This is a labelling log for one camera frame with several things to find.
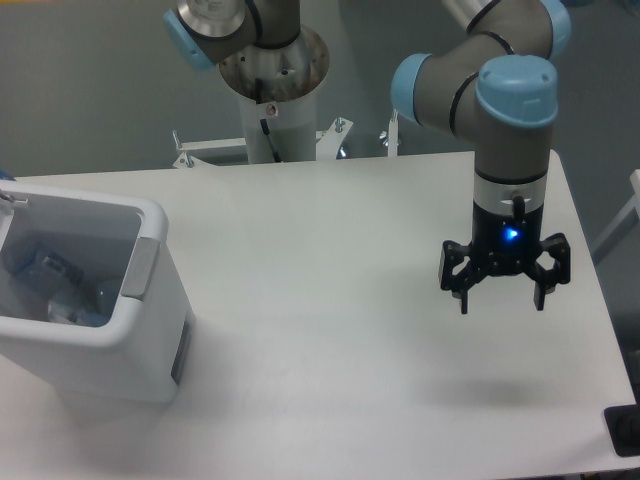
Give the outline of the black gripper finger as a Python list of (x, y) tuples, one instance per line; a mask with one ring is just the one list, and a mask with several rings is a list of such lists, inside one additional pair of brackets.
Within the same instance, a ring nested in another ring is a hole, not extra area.
[[(538, 262), (544, 253), (553, 260), (550, 269)], [(534, 305), (538, 311), (542, 311), (546, 296), (558, 284), (565, 285), (571, 280), (571, 248), (565, 235), (556, 233), (544, 240), (535, 241), (522, 261), (522, 268), (522, 272), (534, 281)]]
[(489, 256), (480, 254), (472, 244), (443, 242), (438, 273), (440, 288), (459, 300), (462, 314), (468, 313), (469, 291), (489, 275), (490, 269)]

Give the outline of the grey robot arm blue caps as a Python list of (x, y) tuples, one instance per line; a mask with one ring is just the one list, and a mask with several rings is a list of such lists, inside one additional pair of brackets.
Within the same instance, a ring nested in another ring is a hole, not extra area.
[[(394, 111), (472, 144), (472, 237), (446, 241), (439, 282), (461, 303), (488, 277), (525, 275), (542, 308), (571, 278), (566, 237), (541, 225), (558, 113), (553, 58), (571, 21), (559, 1), (450, 1), (467, 37), (448, 53), (414, 54), (397, 67)], [(217, 68), (239, 97), (252, 163), (315, 160), (315, 93), (325, 80), (324, 41), (296, 1), (180, 1), (163, 18), (183, 58)]]

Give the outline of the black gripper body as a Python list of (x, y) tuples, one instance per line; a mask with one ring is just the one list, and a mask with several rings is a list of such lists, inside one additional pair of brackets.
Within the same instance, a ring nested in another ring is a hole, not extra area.
[(498, 215), (473, 203), (472, 238), (465, 271), (471, 278), (515, 276), (543, 278), (537, 262), (542, 254), (541, 227), (544, 207), (526, 213), (520, 220)]

